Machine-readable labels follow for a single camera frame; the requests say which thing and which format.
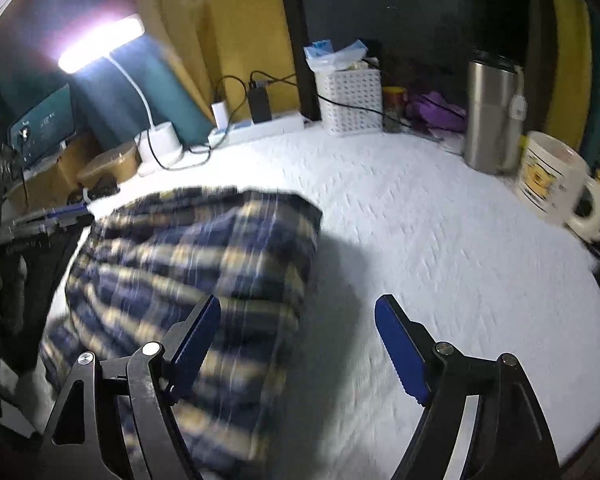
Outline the blue plaid pants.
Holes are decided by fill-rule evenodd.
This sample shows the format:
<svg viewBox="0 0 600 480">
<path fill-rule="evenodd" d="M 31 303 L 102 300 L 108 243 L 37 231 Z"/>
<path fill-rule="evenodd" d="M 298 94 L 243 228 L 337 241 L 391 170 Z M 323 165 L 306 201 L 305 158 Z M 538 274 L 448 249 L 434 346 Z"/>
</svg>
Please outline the blue plaid pants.
<svg viewBox="0 0 600 480">
<path fill-rule="evenodd" d="M 175 417 L 197 467 L 264 474 L 321 232 L 293 193 L 176 188 L 98 219 L 68 271 L 68 310 L 39 347 L 60 389 L 78 356 L 123 358 L 212 295 L 221 322 Z"/>
</svg>

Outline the cardboard box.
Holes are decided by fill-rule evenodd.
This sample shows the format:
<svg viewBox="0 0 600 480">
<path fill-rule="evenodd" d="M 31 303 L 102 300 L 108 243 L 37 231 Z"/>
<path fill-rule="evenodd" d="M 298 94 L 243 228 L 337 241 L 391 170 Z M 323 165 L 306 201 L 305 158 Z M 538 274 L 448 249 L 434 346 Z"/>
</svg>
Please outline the cardboard box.
<svg viewBox="0 0 600 480">
<path fill-rule="evenodd" d="M 19 182 L 9 190 L 6 202 L 16 214 L 64 206 L 70 193 L 78 188 L 79 171 L 101 152 L 94 133 L 77 133 L 57 155 L 41 159 L 26 170 L 24 184 Z"/>
</svg>

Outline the teal curtain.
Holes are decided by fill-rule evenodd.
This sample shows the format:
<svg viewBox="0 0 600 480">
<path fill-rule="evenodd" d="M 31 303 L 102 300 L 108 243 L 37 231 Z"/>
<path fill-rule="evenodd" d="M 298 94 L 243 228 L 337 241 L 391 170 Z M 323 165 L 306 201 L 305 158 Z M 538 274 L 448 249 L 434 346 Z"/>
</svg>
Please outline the teal curtain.
<svg viewBox="0 0 600 480">
<path fill-rule="evenodd" d="M 186 148 L 207 140 L 210 119 L 193 102 L 152 38 L 142 36 L 99 58 L 70 78 L 80 120 L 104 150 L 171 122 Z"/>
</svg>

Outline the white desk lamp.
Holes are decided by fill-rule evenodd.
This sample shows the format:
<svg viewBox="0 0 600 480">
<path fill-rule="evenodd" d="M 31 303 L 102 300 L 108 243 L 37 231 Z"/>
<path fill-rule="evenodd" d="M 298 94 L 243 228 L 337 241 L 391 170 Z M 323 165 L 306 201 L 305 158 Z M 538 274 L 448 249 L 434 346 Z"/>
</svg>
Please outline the white desk lamp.
<svg viewBox="0 0 600 480">
<path fill-rule="evenodd" d="M 155 125 L 155 118 L 153 118 L 147 96 L 144 95 L 140 85 L 130 76 L 130 73 L 113 57 L 115 50 L 130 44 L 143 35 L 144 26 L 138 14 L 132 14 L 116 21 L 99 23 L 74 39 L 60 53 L 57 64 L 66 74 L 73 75 L 100 58 L 108 60 L 135 90 L 147 115 L 148 128 L 134 138 L 142 163 L 146 166 L 142 173 L 150 174 L 158 168 L 168 172 L 185 170 L 186 167 L 181 165 L 184 158 L 184 149 L 181 145 L 173 147 L 171 154 L 175 155 L 175 159 L 170 165 L 163 164 L 158 158 L 158 153 L 152 144 L 151 134 L 162 130 L 167 134 L 175 134 L 175 129 L 170 122 L 164 122 L 161 126 Z"/>
</svg>

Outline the white charger plug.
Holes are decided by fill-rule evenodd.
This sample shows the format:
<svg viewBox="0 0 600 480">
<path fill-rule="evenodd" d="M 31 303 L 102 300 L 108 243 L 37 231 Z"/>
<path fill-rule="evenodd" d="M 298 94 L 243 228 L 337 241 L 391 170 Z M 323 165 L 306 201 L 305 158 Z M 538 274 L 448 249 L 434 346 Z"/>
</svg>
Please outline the white charger plug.
<svg viewBox="0 0 600 480">
<path fill-rule="evenodd" d="M 215 120 L 216 129 L 219 131 L 225 130 L 229 124 L 227 102 L 225 100 L 216 101 L 211 105 L 211 109 Z"/>
</svg>

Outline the white power strip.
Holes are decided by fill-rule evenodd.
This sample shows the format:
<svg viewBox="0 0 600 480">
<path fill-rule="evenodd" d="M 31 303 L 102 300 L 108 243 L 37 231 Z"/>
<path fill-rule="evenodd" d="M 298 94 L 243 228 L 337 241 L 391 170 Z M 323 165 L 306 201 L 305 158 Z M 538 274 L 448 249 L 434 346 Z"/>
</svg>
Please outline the white power strip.
<svg viewBox="0 0 600 480">
<path fill-rule="evenodd" d="M 304 117 L 296 110 L 274 115 L 269 122 L 255 124 L 249 120 L 231 125 L 227 130 L 213 129 L 208 137 L 211 148 L 226 148 L 226 146 L 238 145 L 270 138 L 271 136 L 283 136 L 304 129 Z"/>
</svg>

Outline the black power adapter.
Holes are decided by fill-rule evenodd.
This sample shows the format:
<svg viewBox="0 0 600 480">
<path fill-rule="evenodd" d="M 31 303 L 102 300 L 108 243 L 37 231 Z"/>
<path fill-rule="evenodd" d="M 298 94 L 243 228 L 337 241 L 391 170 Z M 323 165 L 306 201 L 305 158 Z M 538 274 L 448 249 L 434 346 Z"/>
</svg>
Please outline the black power adapter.
<svg viewBox="0 0 600 480">
<path fill-rule="evenodd" d="M 251 84 L 247 97 L 253 124 L 270 122 L 272 120 L 272 110 L 266 88 Z"/>
</svg>

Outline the yellow curtain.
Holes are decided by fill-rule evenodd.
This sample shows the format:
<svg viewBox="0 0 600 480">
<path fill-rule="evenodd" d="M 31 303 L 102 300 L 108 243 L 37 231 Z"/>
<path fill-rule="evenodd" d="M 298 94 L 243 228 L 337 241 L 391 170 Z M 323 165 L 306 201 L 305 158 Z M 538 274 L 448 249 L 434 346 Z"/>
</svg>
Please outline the yellow curtain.
<svg viewBox="0 0 600 480">
<path fill-rule="evenodd" d="M 295 72 L 283 0 L 135 1 L 146 32 L 207 116 L 215 89 L 239 122 L 250 115 L 242 86 L 253 70 Z"/>
</svg>

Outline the white bear mug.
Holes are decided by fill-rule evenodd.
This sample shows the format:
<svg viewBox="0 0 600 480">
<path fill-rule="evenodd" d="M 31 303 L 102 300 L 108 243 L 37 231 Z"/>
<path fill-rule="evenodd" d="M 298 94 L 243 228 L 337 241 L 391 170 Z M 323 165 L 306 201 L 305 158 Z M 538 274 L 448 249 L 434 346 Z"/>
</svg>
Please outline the white bear mug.
<svg viewBox="0 0 600 480">
<path fill-rule="evenodd" d="M 528 134 L 515 193 L 545 222 L 568 226 L 587 243 L 600 240 L 600 182 L 564 142 L 539 131 Z"/>
</svg>

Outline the clear blue plastic bag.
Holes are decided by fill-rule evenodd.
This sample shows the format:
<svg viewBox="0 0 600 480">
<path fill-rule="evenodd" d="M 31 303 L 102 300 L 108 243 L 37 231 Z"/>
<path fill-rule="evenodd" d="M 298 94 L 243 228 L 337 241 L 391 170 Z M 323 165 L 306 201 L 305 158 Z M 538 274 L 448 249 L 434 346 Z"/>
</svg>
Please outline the clear blue plastic bag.
<svg viewBox="0 0 600 480">
<path fill-rule="evenodd" d="M 313 73 L 319 74 L 347 70 L 365 58 L 367 47 L 361 40 L 356 40 L 343 49 L 335 50 L 330 40 L 319 40 L 304 47 L 303 51 L 307 66 Z"/>
</svg>

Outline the white perforated plastic basket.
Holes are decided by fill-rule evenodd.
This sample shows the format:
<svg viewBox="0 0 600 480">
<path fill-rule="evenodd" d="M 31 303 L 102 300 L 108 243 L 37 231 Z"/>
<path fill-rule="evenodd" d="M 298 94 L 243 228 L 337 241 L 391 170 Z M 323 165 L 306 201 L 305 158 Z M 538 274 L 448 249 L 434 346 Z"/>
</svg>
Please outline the white perforated plastic basket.
<svg viewBox="0 0 600 480">
<path fill-rule="evenodd" d="M 339 70 L 315 75 L 321 122 L 333 136 L 378 133 L 382 129 L 379 70 Z"/>
</svg>

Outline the black vertical pole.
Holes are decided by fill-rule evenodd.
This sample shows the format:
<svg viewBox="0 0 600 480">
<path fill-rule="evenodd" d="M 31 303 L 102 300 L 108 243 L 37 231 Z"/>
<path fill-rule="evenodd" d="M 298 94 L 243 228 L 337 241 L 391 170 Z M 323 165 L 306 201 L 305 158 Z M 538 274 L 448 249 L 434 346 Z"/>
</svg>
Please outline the black vertical pole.
<svg viewBox="0 0 600 480">
<path fill-rule="evenodd" d="M 309 44 L 309 31 L 306 25 L 303 0 L 283 0 L 283 10 L 285 10 L 291 43 L 295 81 L 300 98 L 300 112 L 305 118 L 316 122 L 321 119 L 321 110 L 318 104 L 314 74 L 306 64 L 304 55 L 304 47 Z"/>
</svg>

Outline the stainless steel tumbler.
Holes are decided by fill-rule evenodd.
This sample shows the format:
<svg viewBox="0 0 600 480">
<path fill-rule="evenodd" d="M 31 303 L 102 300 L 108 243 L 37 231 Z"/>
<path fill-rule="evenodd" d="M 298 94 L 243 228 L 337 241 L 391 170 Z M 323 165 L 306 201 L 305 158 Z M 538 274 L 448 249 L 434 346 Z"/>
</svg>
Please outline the stainless steel tumbler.
<svg viewBox="0 0 600 480">
<path fill-rule="evenodd" d="M 510 174 L 518 164 L 527 116 L 522 68 L 504 56 L 475 50 L 467 96 L 464 161 L 483 174 Z"/>
</svg>

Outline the purple cloth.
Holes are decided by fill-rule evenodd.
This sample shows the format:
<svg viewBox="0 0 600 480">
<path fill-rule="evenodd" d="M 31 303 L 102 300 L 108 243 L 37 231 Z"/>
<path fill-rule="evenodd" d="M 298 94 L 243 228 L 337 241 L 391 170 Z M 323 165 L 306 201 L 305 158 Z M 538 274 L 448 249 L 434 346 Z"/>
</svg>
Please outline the purple cloth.
<svg viewBox="0 0 600 480">
<path fill-rule="evenodd" d="M 464 132 L 467 113 L 463 107 L 447 102 L 437 91 L 415 94 L 411 98 L 415 114 L 432 129 Z"/>
</svg>

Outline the small red yellow jar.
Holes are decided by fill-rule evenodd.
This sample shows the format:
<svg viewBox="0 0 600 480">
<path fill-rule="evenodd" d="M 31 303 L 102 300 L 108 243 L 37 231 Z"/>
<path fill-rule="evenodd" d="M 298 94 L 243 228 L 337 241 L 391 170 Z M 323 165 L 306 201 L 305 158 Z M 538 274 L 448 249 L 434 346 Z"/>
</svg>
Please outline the small red yellow jar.
<svg viewBox="0 0 600 480">
<path fill-rule="evenodd" d="M 404 118 L 407 90 L 400 86 L 382 87 L 383 124 L 388 130 L 399 129 Z"/>
</svg>

